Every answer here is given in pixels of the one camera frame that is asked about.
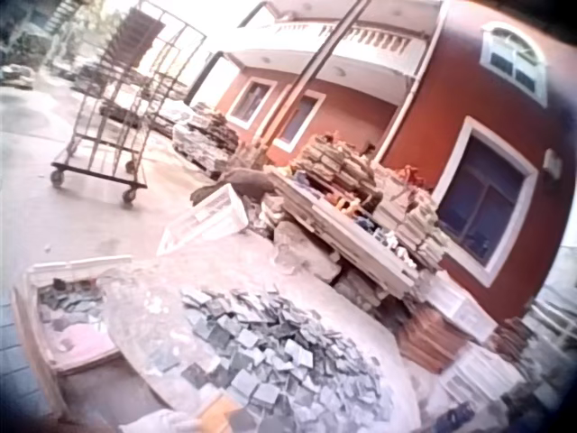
metal rack cart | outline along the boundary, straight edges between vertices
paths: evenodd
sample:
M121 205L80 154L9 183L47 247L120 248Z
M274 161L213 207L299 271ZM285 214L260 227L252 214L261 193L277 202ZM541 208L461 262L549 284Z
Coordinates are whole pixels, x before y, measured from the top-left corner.
M67 170L111 180L129 186L125 203L148 188L141 161L151 129L205 37L148 1L133 7L87 83L69 144L51 164L52 185L59 188Z

red wall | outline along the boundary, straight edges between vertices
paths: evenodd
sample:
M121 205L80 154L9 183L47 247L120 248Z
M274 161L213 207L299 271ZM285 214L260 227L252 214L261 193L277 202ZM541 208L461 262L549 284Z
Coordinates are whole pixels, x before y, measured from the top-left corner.
M534 99L479 63L481 27L491 21L515 25L541 47L547 58L548 105ZM383 165L411 164L430 186L439 180L465 116L488 126L538 169L545 150L563 158L563 178L548 190L539 175L517 243L491 287L479 284L445 256L443 265L496 319L522 313L541 288L561 241L575 182L575 153L567 119L577 96L576 51L482 5L453 2L438 45L413 105Z
M216 108L223 113L228 113L250 77L271 79L277 81L277 85L248 130L229 122L228 125L239 134L241 140L248 143L285 86L292 83L296 76L276 70L246 68L224 93ZM276 146L270 147L268 155L276 165L286 165L298 154L300 148L311 135L335 130L340 133L343 140L355 144L360 150L364 150L367 141L375 144L380 141L396 109L394 105L376 97L320 79L313 81L308 89L323 93L326 98L292 153L286 153Z

red building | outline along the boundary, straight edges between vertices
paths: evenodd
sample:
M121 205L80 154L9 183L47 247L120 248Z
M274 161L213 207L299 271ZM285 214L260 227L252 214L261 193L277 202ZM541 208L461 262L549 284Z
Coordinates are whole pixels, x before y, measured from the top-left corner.
M269 3L271 23L236 29L223 47L241 72L217 108L247 142L353 1ZM268 156L284 165L310 135L337 130L359 150L373 143L375 163L418 167L452 239L444 267L494 318L519 315L572 204L576 53L479 3L373 0Z

arched window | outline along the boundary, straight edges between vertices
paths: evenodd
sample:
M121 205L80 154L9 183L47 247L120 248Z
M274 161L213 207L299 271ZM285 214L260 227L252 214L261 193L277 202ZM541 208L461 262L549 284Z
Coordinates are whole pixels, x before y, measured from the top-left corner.
M481 65L546 106L545 56L521 31L505 23L483 26Z

balcony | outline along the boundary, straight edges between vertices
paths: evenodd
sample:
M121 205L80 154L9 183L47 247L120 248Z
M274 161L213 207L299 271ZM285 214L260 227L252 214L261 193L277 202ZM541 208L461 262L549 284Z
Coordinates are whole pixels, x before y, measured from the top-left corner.
M216 48L248 67L298 74L335 26L291 22L234 29ZM398 104L404 97L406 78L414 77L425 49L426 42L414 36L354 26L318 77Z

